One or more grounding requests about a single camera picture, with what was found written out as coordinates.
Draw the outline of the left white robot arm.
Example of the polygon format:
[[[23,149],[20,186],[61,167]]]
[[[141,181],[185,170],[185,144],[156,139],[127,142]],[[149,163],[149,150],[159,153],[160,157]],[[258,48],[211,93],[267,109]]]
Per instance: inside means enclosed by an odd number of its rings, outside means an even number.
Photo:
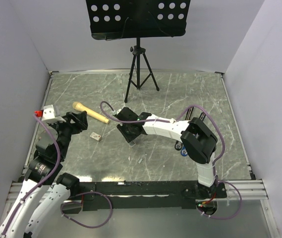
[[[66,199],[75,199],[80,193],[79,178],[59,172],[71,137],[88,128],[86,112],[68,112],[61,117],[46,108],[34,117],[44,131],[19,195],[0,225],[0,238],[36,238],[50,215]]]

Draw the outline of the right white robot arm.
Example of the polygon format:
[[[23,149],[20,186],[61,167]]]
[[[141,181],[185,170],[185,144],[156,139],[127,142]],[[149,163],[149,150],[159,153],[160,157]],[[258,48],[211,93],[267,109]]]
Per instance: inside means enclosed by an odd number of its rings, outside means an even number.
[[[145,112],[137,115],[128,107],[118,110],[115,117],[120,121],[117,129],[127,143],[131,143],[141,134],[158,135],[181,142],[187,156],[197,165],[196,192],[205,198],[215,193],[213,161],[218,139],[200,118],[175,121]]]

